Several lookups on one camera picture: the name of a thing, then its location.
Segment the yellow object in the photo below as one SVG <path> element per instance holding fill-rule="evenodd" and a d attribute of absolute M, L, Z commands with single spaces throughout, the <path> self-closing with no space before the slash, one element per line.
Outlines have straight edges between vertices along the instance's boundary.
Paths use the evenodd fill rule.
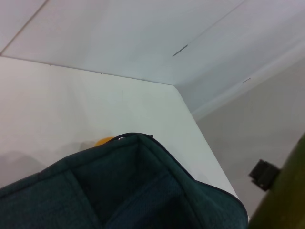
<path fill-rule="evenodd" d="M 103 145 L 105 144 L 106 142 L 109 142 L 111 139 L 113 139 L 114 137 L 106 137 L 106 138 L 103 138 L 101 139 L 100 141 L 98 141 L 95 146 L 100 146 L 100 145 Z"/>

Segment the dark green bag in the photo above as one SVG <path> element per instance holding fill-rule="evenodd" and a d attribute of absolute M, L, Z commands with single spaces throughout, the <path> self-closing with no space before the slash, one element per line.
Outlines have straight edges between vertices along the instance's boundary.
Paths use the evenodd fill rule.
<path fill-rule="evenodd" d="M 0 229 L 245 229 L 233 195 L 129 133 L 0 189 Z"/>

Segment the white table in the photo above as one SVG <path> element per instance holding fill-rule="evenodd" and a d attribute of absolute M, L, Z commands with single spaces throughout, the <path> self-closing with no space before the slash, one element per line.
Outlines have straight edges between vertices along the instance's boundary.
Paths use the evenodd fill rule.
<path fill-rule="evenodd" d="M 236 196 L 175 87 L 0 57 L 0 187 L 127 132 Z"/>

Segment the bag zipper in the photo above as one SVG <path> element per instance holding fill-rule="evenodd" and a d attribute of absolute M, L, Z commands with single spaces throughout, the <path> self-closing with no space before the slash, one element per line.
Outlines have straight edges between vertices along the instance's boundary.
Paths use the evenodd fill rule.
<path fill-rule="evenodd" d="M 248 217 L 247 210 L 246 210 L 244 204 L 236 196 L 234 196 L 233 194 L 231 194 L 231 193 L 229 193 L 229 192 L 227 192 L 227 191 L 225 191 L 221 188 L 218 188 L 218 187 L 215 187 L 215 186 L 212 186 L 212 185 L 209 185 L 209 184 L 206 184 L 204 182 L 201 182 L 201 181 L 198 181 L 198 180 L 194 179 L 194 177 L 192 177 L 192 175 L 179 163 L 179 161 L 177 161 L 176 158 L 174 158 L 173 155 L 170 152 L 168 152 L 168 150 L 160 142 L 158 142 L 156 139 L 154 139 L 153 135 L 131 132 L 131 133 L 125 133 L 125 134 L 119 135 L 119 136 L 111 139 L 109 142 L 112 142 L 112 141 L 115 141 L 115 140 L 121 140 L 123 138 L 129 137 L 129 136 L 132 136 L 132 135 L 144 135 L 145 137 L 147 137 L 150 140 L 152 140 L 153 142 L 155 142 L 161 149 L 163 149 L 172 158 L 172 160 L 174 160 L 179 165 L 179 167 L 188 175 L 189 178 L 191 178 L 193 181 L 195 181 L 197 183 L 200 183 L 200 184 L 206 185 L 208 187 L 214 188 L 218 191 L 221 191 L 221 192 L 231 196 L 233 199 L 237 200 L 237 202 L 243 207 L 243 210 L 244 210 L 246 216 Z"/>

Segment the olive green object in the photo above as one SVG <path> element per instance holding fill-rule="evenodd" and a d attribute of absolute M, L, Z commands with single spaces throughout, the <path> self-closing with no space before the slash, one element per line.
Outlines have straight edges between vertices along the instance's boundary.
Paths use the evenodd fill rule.
<path fill-rule="evenodd" d="M 305 135 L 254 213 L 248 229 L 305 229 Z"/>

